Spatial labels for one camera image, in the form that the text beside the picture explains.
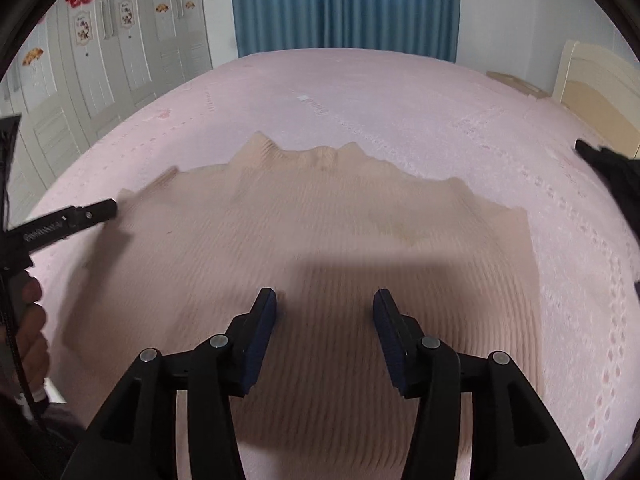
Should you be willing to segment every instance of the beige knit sweater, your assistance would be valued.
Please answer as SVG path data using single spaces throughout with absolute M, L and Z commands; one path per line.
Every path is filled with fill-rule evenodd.
M 169 170 L 121 198 L 77 276 L 52 376 L 84 422 L 143 348 L 194 348 L 260 287 L 276 290 L 260 378 L 233 402 L 249 478 L 399 478 L 417 401 L 386 371 L 371 314 L 382 287 L 425 332 L 469 354 L 507 351 L 542 389 L 526 212 L 353 143 L 285 152 L 255 134 L 229 164 Z M 463 418 L 468 454 L 468 403 Z M 184 473 L 183 416 L 178 452 Z M 256 453 L 277 468 L 252 468 Z

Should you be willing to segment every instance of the hand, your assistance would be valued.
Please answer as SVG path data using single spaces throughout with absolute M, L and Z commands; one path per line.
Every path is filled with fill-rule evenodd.
M 37 392 L 44 386 L 44 378 L 49 373 L 49 345 L 41 330 L 47 321 L 44 309 L 34 302 L 42 298 L 42 288 L 36 278 L 31 278 L 22 290 L 22 298 L 30 304 L 24 313 L 18 333 L 15 335 L 18 351 L 22 359 L 22 367 L 27 376 L 29 389 Z M 0 327 L 0 340 L 5 341 L 6 332 Z M 14 372 L 14 382 L 18 383 L 18 376 Z

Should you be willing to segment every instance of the white wall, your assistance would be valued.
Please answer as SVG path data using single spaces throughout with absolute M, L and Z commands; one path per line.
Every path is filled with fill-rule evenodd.
M 213 68 L 238 58 L 231 0 L 202 0 Z
M 458 63 L 511 73 L 552 91 L 566 40 L 600 44 L 638 63 L 593 0 L 461 0 Z

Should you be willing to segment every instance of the pink bedspread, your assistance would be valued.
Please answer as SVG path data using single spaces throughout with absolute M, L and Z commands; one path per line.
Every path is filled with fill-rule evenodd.
M 640 251 L 605 186 L 572 150 L 575 139 L 597 144 L 597 137 L 551 100 L 417 56 L 257 54 L 124 121 L 67 170 L 33 215 L 140 189 L 171 165 L 227 162 L 256 130 L 286 150 L 354 140 L 408 173 L 458 176 L 477 194 L 525 208 L 540 269 L 543 400 L 586 477 L 604 478 L 640 417 Z M 93 236 L 76 235 L 34 257 L 49 336 L 80 249 Z M 241 453 L 249 478 L 276 478 L 267 452 Z

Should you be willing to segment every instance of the wooden headboard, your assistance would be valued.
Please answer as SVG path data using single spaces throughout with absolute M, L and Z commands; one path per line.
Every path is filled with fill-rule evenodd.
M 640 71 L 624 59 L 602 46 L 567 41 L 553 99 L 612 150 L 640 156 Z

